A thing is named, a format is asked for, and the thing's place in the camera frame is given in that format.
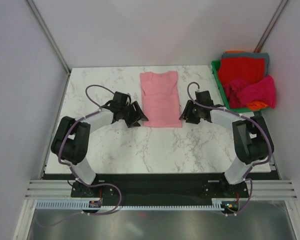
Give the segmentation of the pink t-shirt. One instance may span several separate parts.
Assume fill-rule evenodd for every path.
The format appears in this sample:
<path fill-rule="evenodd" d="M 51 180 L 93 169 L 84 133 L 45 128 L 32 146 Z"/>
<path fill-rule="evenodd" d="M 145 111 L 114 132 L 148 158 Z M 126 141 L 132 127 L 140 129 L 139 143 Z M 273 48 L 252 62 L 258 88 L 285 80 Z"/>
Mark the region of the pink t-shirt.
<path fill-rule="evenodd" d="M 150 128 L 181 128 L 178 72 L 140 74 L 142 110 Z"/>

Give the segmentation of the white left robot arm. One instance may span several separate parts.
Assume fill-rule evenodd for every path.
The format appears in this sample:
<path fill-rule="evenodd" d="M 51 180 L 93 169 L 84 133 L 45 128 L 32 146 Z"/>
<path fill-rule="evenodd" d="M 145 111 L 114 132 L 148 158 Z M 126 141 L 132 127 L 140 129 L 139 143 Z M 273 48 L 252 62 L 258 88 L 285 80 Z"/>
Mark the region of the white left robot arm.
<path fill-rule="evenodd" d="M 83 184 L 82 191 L 89 197 L 100 191 L 100 185 L 95 181 L 97 173 L 87 159 L 90 135 L 120 120 L 128 128 L 134 128 L 141 125 L 140 121 L 147 122 L 149 119 L 137 101 L 119 104 L 110 100 L 97 111 L 78 119 L 64 116 L 57 127 L 51 152 L 61 165 L 69 167 L 76 180 Z"/>

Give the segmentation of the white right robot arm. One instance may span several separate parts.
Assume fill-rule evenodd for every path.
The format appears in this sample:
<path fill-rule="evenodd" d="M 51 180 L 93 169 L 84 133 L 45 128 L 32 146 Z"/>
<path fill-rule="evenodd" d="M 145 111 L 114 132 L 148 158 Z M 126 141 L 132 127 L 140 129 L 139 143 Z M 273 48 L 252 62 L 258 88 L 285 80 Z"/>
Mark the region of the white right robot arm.
<path fill-rule="evenodd" d="M 188 100 L 179 119 L 191 124 L 199 124 L 203 119 L 232 131 L 236 157 L 223 173 L 226 180 L 219 184 L 225 197 L 237 191 L 236 184 L 245 181 L 254 166 L 267 164 L 272 158 L 274 146 L 262 116 L 249 118 L 225 107 Z"/>

